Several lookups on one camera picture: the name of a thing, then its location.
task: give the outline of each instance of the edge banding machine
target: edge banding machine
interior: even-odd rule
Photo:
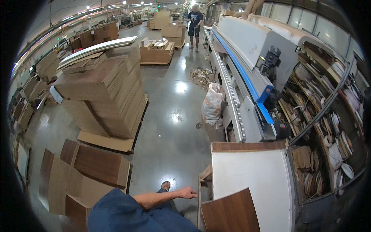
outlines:
[[[210,63],[226,92],[223,123],[236,142],[286,139],[288,122],[275,105],[298,63],[298,47],[312,43],[333,54],[321,40],[277,20],[250,14],[247,20],[221,15],[205,27]]]

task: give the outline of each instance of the foot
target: foot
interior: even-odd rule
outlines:
[[[164,182],[161,184],[161,188],[162,188],[162,189],[166,189],[167,191],[169,191],[169,189],[170,189],[170,182],[169,182],[169,181],[164,181]]]

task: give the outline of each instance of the polished floor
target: polished floor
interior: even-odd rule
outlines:
[[[137,35],[161,38],[161,31],[142,25],[119,31],[119,38]],[[210,69],[200,41],[199,52],[188,49],[189,38],[182,51],[175,51],[168,66],[142,66],[144,92],[149,105],[140,127],[132,162],[129,194],[155,192],[163,181],[170,181],[170,190],[191,186],[197,191],[198,174],[210,163],[210,141],[201,122],[201,105],[206,91],[190,80],[190,71],[198,66]],[[58,215],[49,214],[38,199],[39,175],[45,148],[59,156],[65,138],[76,140],[80,129],[59,106],[47,106],[36,112],[25,133],[31,145],[29,194],[32,209],[48,231],[61,231]],[[197,224],[197,199],[175,199],[175,207]]]

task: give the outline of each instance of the debris pile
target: debris pile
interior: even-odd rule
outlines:
[[[193,83],[201,86],[206,91],[209,89],[209,84],[215,82],[213,72],[201,67],[197,67],[195,71],[191,72],[191,79]]]

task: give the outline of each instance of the hand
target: hand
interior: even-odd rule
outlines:
[[[177,193],[179,198],[192,199],[197,197],[196,191],[193,190],[191,187],[184,187],[182,189],[179,189],[177,190]]]

